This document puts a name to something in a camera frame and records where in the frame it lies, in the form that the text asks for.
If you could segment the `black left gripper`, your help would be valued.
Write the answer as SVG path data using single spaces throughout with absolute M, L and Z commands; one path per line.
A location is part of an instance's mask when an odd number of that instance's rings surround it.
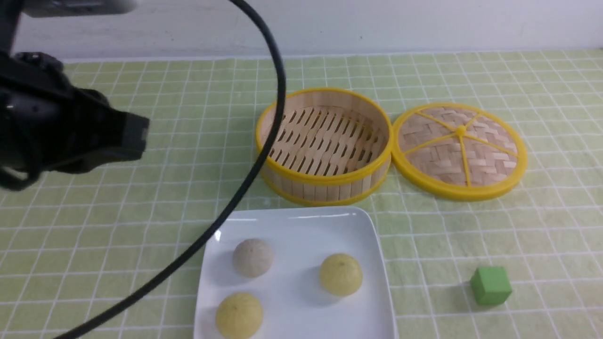
M 150 121 L 74 86 L 42 52 L 1 56 L 1 187 L 22 191 L 42 173 L 83 174 L 140 160 Z

